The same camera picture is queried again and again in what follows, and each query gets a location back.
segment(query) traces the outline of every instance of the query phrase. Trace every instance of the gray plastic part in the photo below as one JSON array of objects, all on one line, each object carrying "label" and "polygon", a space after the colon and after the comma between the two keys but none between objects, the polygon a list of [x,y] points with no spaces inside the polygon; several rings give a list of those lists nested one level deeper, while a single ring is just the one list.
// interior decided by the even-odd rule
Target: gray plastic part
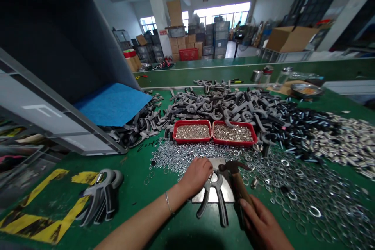
[{"label": "gray plastic part", "polygon": [[80,154],[125,153],[72,105],[106,84],[141,90],[94,0],[1,2],[2,109]]}]

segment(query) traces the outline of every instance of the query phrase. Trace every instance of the cardboard box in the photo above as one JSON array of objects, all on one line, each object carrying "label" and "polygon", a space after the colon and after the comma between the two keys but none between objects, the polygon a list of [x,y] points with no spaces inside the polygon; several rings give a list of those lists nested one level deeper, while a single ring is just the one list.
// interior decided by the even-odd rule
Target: cardboard box
[{"label": "cardboard box", "polygon": [[171,43],[172,46],[178,46],[179,44],[177,43],[177,38],[170,38],[169,43]]},{"label": "cardboard box", "polygon": [[172,54],[173,61],[179,61],[180,60],[180,54]]},{"label": "cardboard box", "polygon": [[187,42],[188,42],[189,44],[191,44],[191,43],[195,43],[195,34],[193,34],[193,35],[188,35],[188,36],[187,36]]},{"label": "cardboard box", "polygon": [[145,37],[143,37],[142,34],[136,36],[136,38],[137,38],[137,40],[138,40],[138,42],[139,42],[139,44],[140,44],[141,46],[145,46],[145,45],[147,45],[147,41],[146,41]]},{"label": "cardboard box", "polygon": [[171,45],[171,49],[172,49],[172,54],[178,54],[179,52],[179,47],[178,45]]},{"label": "cardboard box", "polygon": [[136,72],[138,68],[142,67],[141,61],[137,55],[135,57],[126,58],[126,61],[132,72]]},{"label": "cardboard box", "polygon": [[195,42],[194,43],[194,46],[200,50],[200,52],[202,53],[202,49],[203,49],[203,42]]},{"label": "cardboard box", "polygon": [[182,22],[182,9],[180,0],[167,2],[169,18],[171,19],[171,27],[184,25]]},{"label": "cardboard box", "polygon": [[311,38],[319,31],[318,29],[308,27],[293,26],[276,27],[268,39],[267,49],[271,49],[280,53],[301,52],[305,49]]},{"label": "cardboard box", "polygon": [[177,44],[180,45],[187,45],[188,44],[188,37],[177,37]]}]

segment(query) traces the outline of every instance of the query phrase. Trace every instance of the wrist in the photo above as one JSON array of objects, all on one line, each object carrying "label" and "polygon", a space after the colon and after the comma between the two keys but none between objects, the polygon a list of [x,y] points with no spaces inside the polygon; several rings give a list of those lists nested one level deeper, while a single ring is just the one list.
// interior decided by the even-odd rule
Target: wrist
[{"label": "wrist", "polygon": [[179,193],[179,196],[181,198],[183,198],[185,201],[187,201],[190,197],[193,196],[193,195],[191,195],[191,191],[189,189],[189,186],[184,184],[183,181],[180,181],[177,184],[175,184],[175,187],[176,187],[176,189]]}]

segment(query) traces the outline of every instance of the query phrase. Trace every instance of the window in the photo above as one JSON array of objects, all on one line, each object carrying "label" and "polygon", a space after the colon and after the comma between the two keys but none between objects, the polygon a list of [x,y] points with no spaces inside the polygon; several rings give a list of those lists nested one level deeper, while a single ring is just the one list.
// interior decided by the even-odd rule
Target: window
[{"label": "window", "polygon": [[186,12],[182,12],[182,22],[185,26],[185,31],[188,32],[188,25],[189,25],[189,13],[186,11]]},{"label": "window", "polygon": [[230,28],[234,28],[237,22],[241,21],[241,25],[246,24],[247,14],[250,10],[250,2],[226,5],[221,7],[213,7],[207,9],[195,10],[200,17],[200,22],[204,25],[214,23],[214,18],[217,16],[222,16],[224,21],[230,21]]},{"label": "window", "polygon": [[157,29],[155,18],[153,16],[148,18],[141,18],[141,25],[144,32],[149,30],[152,34],[154,34],[153,29]]},{"label": "window", "polygon": [[[188,25],[189,25],[189,13],[187,11],[182,12],[182,22],[186,26],[185,31],[187,32]],[[151,31],[152,34],[154,34],[153,29],[157,29],[155,18],[153,16],[148,17],[148,18],[141,18],[141,25],[143,28],[143,32],[146,32],[149,30]]]}]

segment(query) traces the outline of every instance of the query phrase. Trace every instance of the concrete pillar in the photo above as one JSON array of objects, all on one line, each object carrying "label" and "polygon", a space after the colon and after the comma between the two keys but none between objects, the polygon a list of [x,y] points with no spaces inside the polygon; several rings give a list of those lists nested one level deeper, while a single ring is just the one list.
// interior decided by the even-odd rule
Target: concrete pillar
[{"label": "concrete pillar", "polygon": [[172,56],[172,49],[168,35],[160,35],[160,31],[165,30],[170,24],[167,2],[166,0],[150,0],[150,3],[164,56]]},{"label": "concrete pillar", "polygon": [[367,0],[333,0],[323,19],[336,19],[317,51],[328,51],[340,37],[346,27],[357,15]]}]

